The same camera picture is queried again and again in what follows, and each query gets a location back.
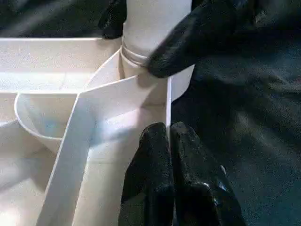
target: white plastic panel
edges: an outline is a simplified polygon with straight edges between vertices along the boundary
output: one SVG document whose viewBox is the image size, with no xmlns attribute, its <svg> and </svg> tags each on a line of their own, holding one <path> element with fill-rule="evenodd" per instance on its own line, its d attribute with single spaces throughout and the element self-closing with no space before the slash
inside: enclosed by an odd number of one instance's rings
<svg viewBox="0 0 301 226">
<path fill-rule="evenodd" d="M 117 225 L 124 174 L 141 132 L 170 123 L 169 82 L 139 76 L 80 94 L 38 226 Z"/>
<path fill-rule="evenodd" d="M 121 40 L 0 39 L 0 91 L 78 92 Z"/>
</svg>

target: plastic compartment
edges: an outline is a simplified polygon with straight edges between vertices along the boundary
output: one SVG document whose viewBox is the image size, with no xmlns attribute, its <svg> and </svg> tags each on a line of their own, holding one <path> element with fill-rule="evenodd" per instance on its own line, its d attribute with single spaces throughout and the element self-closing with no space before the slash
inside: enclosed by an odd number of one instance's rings
<svg viewBox="0 0 301 226">
<path fill-rule="evenodd" d="M 37 226 L 117 225 L 141 132 L 155 122 L 169 127 L 170 87 L 170 80 L 141 75 L 79 95 Z"/>
<path fill-rule="evenodd" d="M 55 157 L 26 132 L 14 113 L 14 93 L 0 94 L 0 222 L 35 224 Z"/>
<path fill-rule="evenodd" d="M 120 39 L 0 39 L 0 90 L 77 92 L 120 45 Z"/>
<path fill-rule="evenodd" d="M 17 119 L 25 130 L 57 154 L 76 96 L 18 94 L 15 101 Z"/>
</svg>

